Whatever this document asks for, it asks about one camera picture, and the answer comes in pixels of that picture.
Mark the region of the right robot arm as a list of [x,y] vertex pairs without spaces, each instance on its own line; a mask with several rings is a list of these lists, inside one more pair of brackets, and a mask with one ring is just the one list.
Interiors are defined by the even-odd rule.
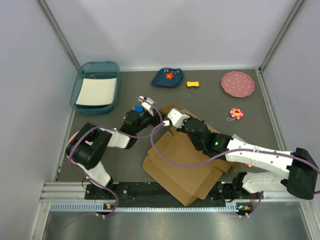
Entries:
[[230,135],[212,132],[203,120],[188,118],[181,128],[196,150],[211,160],[223,159],[262,169],[263,172],[241,172],[233,179],[233,192],[239,198],[257,192],[284,192],[312,200],[319,168],[304,148],[295,151],[272,150],[241,141]]

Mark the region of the brown cardboard box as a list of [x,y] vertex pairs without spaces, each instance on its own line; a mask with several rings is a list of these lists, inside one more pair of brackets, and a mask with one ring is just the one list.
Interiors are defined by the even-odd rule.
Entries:
[[206,196],[220,177],[232,176],[241,166],[222,159],[208,161],[209,157],[197,151],[185,133],[173,126],[160,126],[152,131],[154,146],[143,161],[143,170],[169,191],[177,189],[200,199]]

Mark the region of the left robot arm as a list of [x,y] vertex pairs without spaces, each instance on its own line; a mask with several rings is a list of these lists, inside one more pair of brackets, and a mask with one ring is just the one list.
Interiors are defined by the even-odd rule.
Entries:
[[138,139],[139,132],[145,128],[156,127],[165,118],[165,114],[152,110],[142,113],[128,111],[120,129],[106,129],[90,122],[76,132],[68,141],[66,157],[73,166],[85,174],[96,185],[96,192],[102,198],[109,198],[114,191],[113,179],[105,170],[101,159],[107,148],[130,149]]

